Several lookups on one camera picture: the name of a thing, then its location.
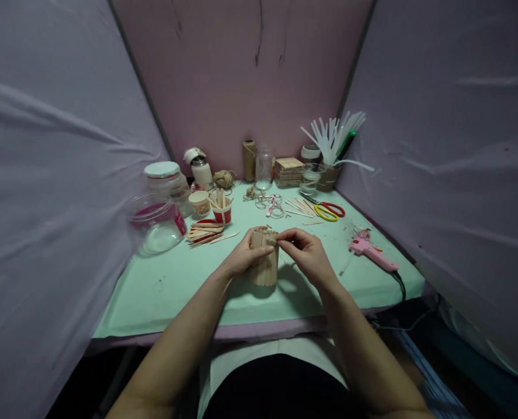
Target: glue gun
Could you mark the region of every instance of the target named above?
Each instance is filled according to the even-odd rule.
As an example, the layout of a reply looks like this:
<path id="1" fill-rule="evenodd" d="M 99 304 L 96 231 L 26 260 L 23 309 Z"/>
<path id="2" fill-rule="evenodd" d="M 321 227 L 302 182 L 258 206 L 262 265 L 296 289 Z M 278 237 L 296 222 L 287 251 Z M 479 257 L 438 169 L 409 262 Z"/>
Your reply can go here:
<path id="1" fill-rule="evenodd" d="M 356 236 L 352 241 L 350 251 L 353 251 L 357 255 L 365 254 L 387 272 L 399 270 L 399 266 L 396 263 L 382 256 L 368 240 L 361 238 L 360 235 Z"/>
<path id="2" fill-rule="evenodd" d="M 349 250 L 356 253 L 357 255 L 365 254 L 368 258 L 372 259 L 375 263 L 381 266 L 387 272 L 398 271 L 399 266 L 396 263 L 391 262 L 387 258 L 383 257 L 375 247 L 373 247 L 368 240 L 370 238 L 369 230 L 362 230 L 352 241 Z M 340 270 L 340 276 L 344 274 L 354 255 L 350 255 L 345 265 Z"/>

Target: stack of wooden squares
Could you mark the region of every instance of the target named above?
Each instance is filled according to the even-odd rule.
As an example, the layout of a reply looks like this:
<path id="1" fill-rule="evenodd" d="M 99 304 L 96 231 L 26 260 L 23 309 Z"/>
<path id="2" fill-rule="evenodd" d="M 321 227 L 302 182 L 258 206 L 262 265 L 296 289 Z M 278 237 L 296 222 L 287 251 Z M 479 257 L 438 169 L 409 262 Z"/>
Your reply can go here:
<path id="1" fill-rule="evenodd" d="M 275 180 L 278 187 L 300 186 L 304 163 L 294 157 L 275 160 Z"/>

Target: yellow scissors handle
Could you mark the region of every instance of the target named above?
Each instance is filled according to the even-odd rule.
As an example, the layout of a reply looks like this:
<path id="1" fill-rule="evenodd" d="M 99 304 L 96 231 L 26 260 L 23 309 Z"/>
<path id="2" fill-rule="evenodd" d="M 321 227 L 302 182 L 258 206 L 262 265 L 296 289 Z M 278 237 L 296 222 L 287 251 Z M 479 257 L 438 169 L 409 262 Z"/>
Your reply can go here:
<path id="1" fill-rule="evenodd" d="M 321 205 L 315 205 L 315 212 L 325 221 L 333 222 L 339 219 L 333 212 L 329 211 L 325 207 L 322 207 Z"/>

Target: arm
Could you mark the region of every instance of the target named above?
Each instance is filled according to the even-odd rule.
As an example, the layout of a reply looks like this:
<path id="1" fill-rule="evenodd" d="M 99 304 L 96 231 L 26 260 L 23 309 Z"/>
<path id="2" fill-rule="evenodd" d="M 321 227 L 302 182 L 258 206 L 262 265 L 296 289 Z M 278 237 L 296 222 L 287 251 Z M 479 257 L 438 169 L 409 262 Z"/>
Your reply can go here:
<path id="1" fill-rule="evenodd" d="M 278 244 L 318 290 L 351 390 L 386 418 L 433 417 L 422 395 L 337 279 L 320 239 L 291 229 Z"/>
<path id="2" fill-rule="evenodd" d="M 253 230 L 246 233 L 164 330 L 119 395 L 108 418 L 173 417 L 176 402 L 211 340 L 232 278 L 274 250 L 272 246 L 251 250 Z"/>

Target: bottle cap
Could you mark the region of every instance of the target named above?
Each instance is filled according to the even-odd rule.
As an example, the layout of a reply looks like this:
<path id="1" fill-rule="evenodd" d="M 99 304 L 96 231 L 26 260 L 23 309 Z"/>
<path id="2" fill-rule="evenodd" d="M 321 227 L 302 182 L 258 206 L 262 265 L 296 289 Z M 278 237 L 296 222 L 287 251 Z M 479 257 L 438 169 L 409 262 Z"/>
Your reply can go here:
<path id="1" fill-rule="evenodd" d="M 152 163 L 144 168 L 144 174 L 154 179 L 163 179 L 179 172 L 179 164 L 176 162 Z"/>
<path id="2" fill-rule="evenodd" d="M 321 155 L 321 150 L 316 145 L 304 145 L 301 148 L 301 157 L 307 159 L 316 159 Z"/>
<path id="3" fill-rule="evenodd" d="M 183 154 L 183 159 L 185 160 L 185 163 L 190 165 L 191 160 L 193 160 L 195 157 L 198 157 L 198 156 L 206 157 L 207 155 L 204 154 L 199 148 L 193 147 L 193 148 L 190 148 L 189 150 L 187 150 Z"/>

